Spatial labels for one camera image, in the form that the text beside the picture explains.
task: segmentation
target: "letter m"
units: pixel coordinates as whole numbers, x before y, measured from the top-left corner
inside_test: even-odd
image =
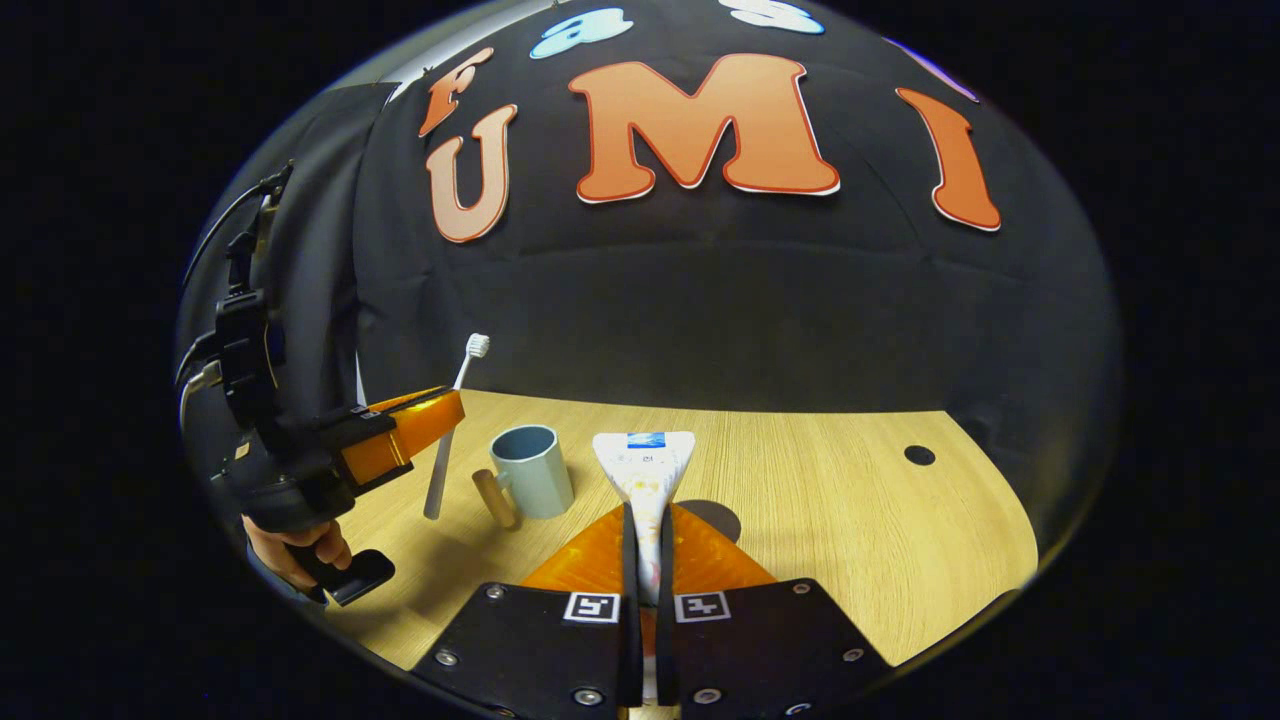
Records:
[[[804,74],[804,65],[786,58],[724,55],[691,96],[644,63],[577,76],[568,88],[586,96],[591,127],[591,170],[577,183],[577,196],[609,202],[653,190],[653,170],[636,164],[632,131],[681,187],[698,187],[730,123],[737,154],[724,163],[724,179],[733,187],[836,192],[840,174],[818,154],[800,95]]]

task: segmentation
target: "mug handle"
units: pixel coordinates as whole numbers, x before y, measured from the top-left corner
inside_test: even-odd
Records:
[[[493,470],[488,468],[476,470],[471,473],[471,480],[475,482],[476,489],[480,491],[480,497],[484,498],[484,505],[489,509],[493,519],[503,528],[513,528],[516,525],[516,511],[507,502],[507,498],[502,497],[502,487],[498,486],[498,479],[493,477]]]

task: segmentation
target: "mug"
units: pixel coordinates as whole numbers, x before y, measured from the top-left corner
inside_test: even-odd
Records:
[[[512,502],[526,518],[554,518],[573,503],[559,436],[547,425],[520,425],[503,432],[489,443],[489,457],[498,475],[480,470],[471,479],[502,527],[516,521],[502,497],[503,489],[511,491]]]

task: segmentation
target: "orange plastic piece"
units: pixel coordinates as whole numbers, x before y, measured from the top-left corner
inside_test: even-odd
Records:
[[[678,505],[671,506],[676,532],[676,594],[716,592],[776,583],[751,556],[719,530]],[[520,584],[559,592],[622,592],[622,506],[591,523]]]
[[[369,409],[384,413],[429,392],[431,391],[404,395],[370,405]],[[462,396],[451,389],[425,402],[394,410],[390,416],[396,420],[394,429],[343,448],[342,457],[356,478],[356,484],[367,483],[406,465],[415,455],[456,428],[466,413],[462,410]]]
[[[733,541],[678,505],[671,506],[676,530],[672,592],[716,592],[778,582]]]
[[[564,543],[520,584],[559,592],[622,593],[622,506]]]

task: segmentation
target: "black fabric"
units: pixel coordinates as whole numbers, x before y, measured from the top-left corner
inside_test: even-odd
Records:
[[[447,383],[467,336],[481,332],[493,350],[467,375],[480,389],[755,411],[943,409],[1009,479],[1047,557],[1110,454],[1120,327],[1089,223],[1044,156],[989,102],[970,102],[820,9],[827,32],[808,36],[753,28],[718,4],[635,3],[630,31],[529,58],[548,27],[599,6],[611,5],[575,3],[498,31],[385,109],[383,86],[325,94],[250,163],[256,179],[300,156],[271,249],[289,341],[285,406],[314,414],[353,402],[357,346],[370,402]],[[431,83],[488,46],[495,53],[457,109],[419,138]],[[567,88],[573,77],[641,60],[694,92],[730,53],[805,65],[800,88],[840,191],[730,187],[721,173],[735,152],[731,127],[695,190],[678,187],[637,141],[639,163],[657,173],[649,195],[603,205],[576,197],[590,159],[586,102]],[[998,232],[933,208],[933,143],[897,86],[972,123]],[[475,202],[471,128],[508,102],[518,114],[508,127],[506,213],[489,234],[448,242],[431,215],[425,159],[465,138],[458,195]],[[204,265],[184,304],[197,320],[183,323],[179,352],[205,329],[200,314],[223,282],[207,266],[220,263]],[[193,414],[224,411],[215,393],[198,401]]]

